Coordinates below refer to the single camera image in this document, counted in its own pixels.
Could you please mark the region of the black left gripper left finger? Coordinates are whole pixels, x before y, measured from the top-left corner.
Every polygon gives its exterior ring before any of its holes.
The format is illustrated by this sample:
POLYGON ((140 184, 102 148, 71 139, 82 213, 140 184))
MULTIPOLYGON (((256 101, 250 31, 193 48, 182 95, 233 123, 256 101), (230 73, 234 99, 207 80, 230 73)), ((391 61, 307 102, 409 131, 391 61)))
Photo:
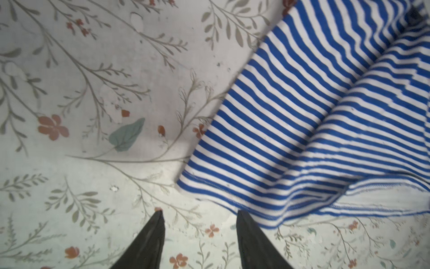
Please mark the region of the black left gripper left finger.
POLYGON ((159 269, 165 231, 163 213, 156 211, 111 269, 159 269))

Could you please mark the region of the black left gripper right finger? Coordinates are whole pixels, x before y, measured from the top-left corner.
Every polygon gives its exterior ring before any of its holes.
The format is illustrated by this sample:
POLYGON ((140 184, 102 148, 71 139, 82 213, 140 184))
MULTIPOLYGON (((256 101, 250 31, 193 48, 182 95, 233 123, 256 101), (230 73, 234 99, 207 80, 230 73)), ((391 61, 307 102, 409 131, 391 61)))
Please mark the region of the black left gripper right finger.
POLYGON ((238 211, 236 229, 243 269, 292 269, 248 212, 238 211))

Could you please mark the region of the blue white striped tank top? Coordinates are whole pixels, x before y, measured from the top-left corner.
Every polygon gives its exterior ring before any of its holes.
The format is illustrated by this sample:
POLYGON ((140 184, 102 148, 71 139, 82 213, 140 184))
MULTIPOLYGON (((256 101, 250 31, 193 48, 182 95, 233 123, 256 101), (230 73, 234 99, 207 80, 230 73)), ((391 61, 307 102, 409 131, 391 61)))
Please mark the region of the blue white striped tank top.
POLYGON ((227 93, 177 189, 265 228, 430 210, 422 1, 298 1, 227 93))

